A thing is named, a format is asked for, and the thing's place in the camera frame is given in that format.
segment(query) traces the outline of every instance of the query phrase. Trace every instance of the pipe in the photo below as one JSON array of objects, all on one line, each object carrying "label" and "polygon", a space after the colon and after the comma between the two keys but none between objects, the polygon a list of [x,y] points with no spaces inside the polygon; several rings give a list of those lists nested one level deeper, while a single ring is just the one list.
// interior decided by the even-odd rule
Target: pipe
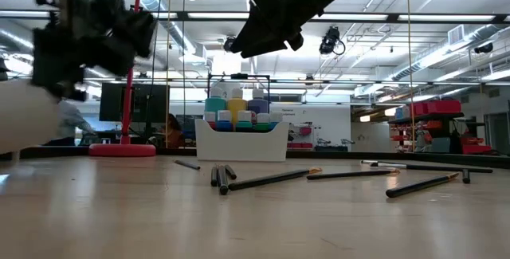
[{"label": "pipe", "polygon": [[[140,0],[141,6],[147,11],[168,11],[167,4],[163,0]],[[159,24],[170,34],[173,42],[187,53],[195,54],[196,47],[188,36],[173,21],[159,19]]]}]

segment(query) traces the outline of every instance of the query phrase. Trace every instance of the teal bottle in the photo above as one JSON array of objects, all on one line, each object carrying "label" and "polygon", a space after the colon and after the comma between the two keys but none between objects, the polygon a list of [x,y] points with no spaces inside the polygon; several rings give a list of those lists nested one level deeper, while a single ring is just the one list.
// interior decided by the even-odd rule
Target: teal bottle
[{"label": "teal bottle", "polygon": [[236,132],[252,132],[252,112],[239,111],[237,114]]},{"label": "teal bottle", "polygon": [[214,118],[218,120],[218,111],[226,110],[226,100],[222,98],[223,90],[218,87],[210,89],[210,98],[206,100],[205,112],[214,112]]}]

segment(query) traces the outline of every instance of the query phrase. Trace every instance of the fluorescent light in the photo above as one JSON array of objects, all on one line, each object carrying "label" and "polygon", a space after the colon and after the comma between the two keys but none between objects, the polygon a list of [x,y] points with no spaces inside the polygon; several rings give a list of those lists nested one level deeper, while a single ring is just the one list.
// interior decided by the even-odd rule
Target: fluorescent light
[{"label": "fluorescent light", "polygon": [[203,19],[248,19],[249,13],[238,12],[238,13],[188,13],[188,17],[192,19],[203,18]]},{"label": "fluorescent light", "polygon": [[490,85],[490,86],[509,86],[510,85],[510,82],[488,82],[488,83],[485,83],[485,85]]},{"label": "fluorescent light", "polygon": [[413,96],[413,101],[419,102],[419,101],[423,101],[423,100],[428,100],[428,99],[432,99],[435,96],[436,95]]},{"label": "fluorescent light", "polygon": [[452,96],[458,92],[462,92],[462,91],[465,91],[467,90],[468,88],[458,88],[456,90],[453,90],[453,91],[450,91],[450,92],[445,92],[444,94],[442,94],[443,96]]},{"label": "fluorescent light", "polygon": [[158,17],[158,13],[157,12],[153,12],[152,16],[154,18],[159,19],[159,20],[165,20],[165,19],[168,19],[169,17],[170,17],[170,19],[176,19],[177,18],[177,13],[159,12],[159,17]]},{"label": "fluorescent light", "polygon": [[390,108],[384,111],[384,116],[395,116],[395,113],[397,113],[397,108]]},{"label": "fluorescent light", "polygon": [[488,76],[481,78],[482,80],[498,80],[504,77],[510,77],[510,69],[492,73]]},{"label": "fluorescent light", "polygon": [[88,68],[88,71],[93,73],[93,74],[95,74],[95,75],[97,75],[97,76],[99,76],[99,77],[108,77],[108,76],[106,76],[105,74],[103,74],[101,72],[97,72],[95,69]]},{"label": "fluorescent light", "polygon": [[348,21],[385,21],[388,15],[385,14],[331,14],[326,13],[322,16],[316,15],[314,20],[348,20]]},{"label": "fluorescent light", "polygon": [[0,17],[21,17],[21,18],[36,18],[36,17],[49,17],[46,11],[16,11],[16,10],[3,10],[0,11]]},{"label": "fluorescent light", "polygon": [[479,85],[480,83],[463,83],[463,82],[434,82],[434,85],[464,85],[464,86],[471,86],[471,85]]},{"label": "fluorescent light", "polygon": [[400,15],[398,16],[399,21],[466,21],[466,22],[484,22],[492,21],[496,16],[494,15]]}]

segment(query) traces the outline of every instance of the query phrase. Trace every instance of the wooden table surface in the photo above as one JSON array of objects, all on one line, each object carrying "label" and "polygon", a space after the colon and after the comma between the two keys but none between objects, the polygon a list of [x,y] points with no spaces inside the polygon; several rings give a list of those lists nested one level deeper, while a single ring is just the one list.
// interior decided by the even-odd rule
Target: wooden table surface
[{"label": "wooden table surface", "polygon": [[[0,258],[510,257],[510,171],[396,199],[385,190],[444,172],[293,179],[221,196],[210,186],[214,163],[194,171],[173,159],[197,162],[84,157],[0,169]],[[362,168],[320,159],[230,165],[239,179]]]}]

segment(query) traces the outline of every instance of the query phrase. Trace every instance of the white organizer bin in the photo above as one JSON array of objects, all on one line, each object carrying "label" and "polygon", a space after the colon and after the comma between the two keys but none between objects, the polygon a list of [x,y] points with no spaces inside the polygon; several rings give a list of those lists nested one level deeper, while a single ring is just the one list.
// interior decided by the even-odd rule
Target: white organizer bin
[{"label": "white organizer bin", "polygon": [[288,123],[267,133],[218,132],[200,119],[194,121],[198,160],[284,162]]}]

